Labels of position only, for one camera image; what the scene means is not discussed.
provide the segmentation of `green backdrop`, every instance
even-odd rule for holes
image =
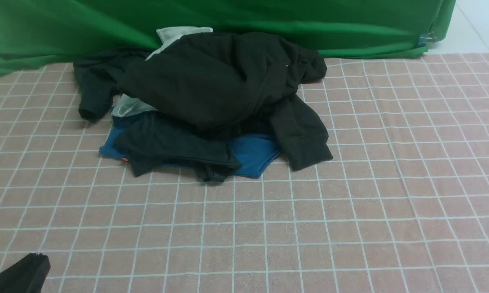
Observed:
[[[157,48],[156,28],[265,31],[326,57],[415,57],[455,0],[0,0],[0,75],[106,48]]]

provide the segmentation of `gray fabric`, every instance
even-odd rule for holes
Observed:
[[[198,28],[197,26],[171,26],[169,28],[161,28],[156,30],[157,35],[161,39],[163,45],[159,47],[159,49],[152,52],[146,60],[149,60],[153,55],[159,54],[165,48],[170,46],[172,43],[181,39],[184,35],[192,35],[194,33],[202,33],[202,32],[213,32],[212,28],[202,27]],[[129,117],[133,115],[137,115],[143,112],[148,111],[157,111],[151,105],[148,105],[137,98],[131,98],[126,94],[122,94],[116,106],[114,106],[111,115],[114,117]]]

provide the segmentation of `clothing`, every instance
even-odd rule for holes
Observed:
[[[159,49],[152,52],[146,60],[155,54],[159,54],[165,48],[170,46],[172,43],[181,39],[184,35],[192,35],[194,33],[202,33],[202,32],[213,32],[212,28],[198,28],[197,26],[172,26],[170,28],[161,28],[156,30],[157,35],[161,39],[163,45],[159,47]],[[143,112],[148,111],[157,111],[151,105],[148,105],[137,98],[131,98],[126,94],[122,94],[116,106],[112,111],[112,116],[114,117],[128,117],[132,115],[137,115]]]
[[[107,137],[105,144],[100,147],[100,154],[117,160],[128,161],[129,155],[114,145],[114,140],[130,125],[142,118],[144,114],[131,117],[113,117],[113,129]],[[235,175],[250,178],[259,178],[268,165],[279,155],[280,148],[273,137],[265,134],[254,133],[228,141],[230,151],[241,162]],[[179,165],[179,167],[190,167],[191,164]]]
[[[326,127],[296,95],[299,83],[325,74],[316,50],[276,35],[198,33],[134,61],[118,86],[204,138],[241,136],[266,120],[296,171],[332,159]]]
[[[80,117],[89,122],[101,119],[112,106],[112,97],[120,91],[116,82],[129,63],[144,61],[148,50],[113,49],[97,52],[73,62],[76,83],[81,90]]]
[[[280,154],[278,143],[269,135],[250,134],[228,142],[232,154],[242,163],[236,175],[259,178]]]
[[[47,256],[28,254],[0,273],[0,293],[40,293],[49,269]]]
[[[160,112],[144,113],[114,139],[114,146],[127,154],[135,176],[169,163],[191,167],[203,181],[224,182],[241,168],[228,143],[199,137],[187,123]]]
[[[144,114],[133,115],[130,117],[118,118],[113,117],[113,129],[109,132],[109,136],[105,144],[100,147],[100,154],[106,157],[115,158],[117,160],[128,160],[128,155],[124,150],[114,145],[114,140],[125,131],[129,126],[141,119]]]

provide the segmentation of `floor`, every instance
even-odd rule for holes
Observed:
[[[38,251],[43,293],[489,292],[489,0],[472,3],[421,59],[328,59],[299,95],[335,159],[260,180],[134,178],[98,156],[111,121],[79,118],[72,65],[0,78],[0,271]]]
[[[429,54],[489,52],[489,0],[456,0],[444,41]]]

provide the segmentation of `black object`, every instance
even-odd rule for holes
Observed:
[[[51,269],[43,254],[28,254],[0,273],[0,293],[40,293]]]
[[[135,176],[162,163],[189,166],[203,181],[224,182],[241,168],[226,141],[194,134],[192,126],[159,112],[148,112],[114,140],[129,156]]]
[[[210,139],[245,134],[266,119],[296,171],[332,159],[326,127],[296,95],[326,69],[316,50],[276,35],[199,33],[132,62],[118,86]]]
[[[111,108],[112,98],[120,93],[116,82],[129,63],[144,61],[150,54],[141,49],[112,49],[73,61],[76,83],[81,89],[80,117],[89,122],[101,119]]]

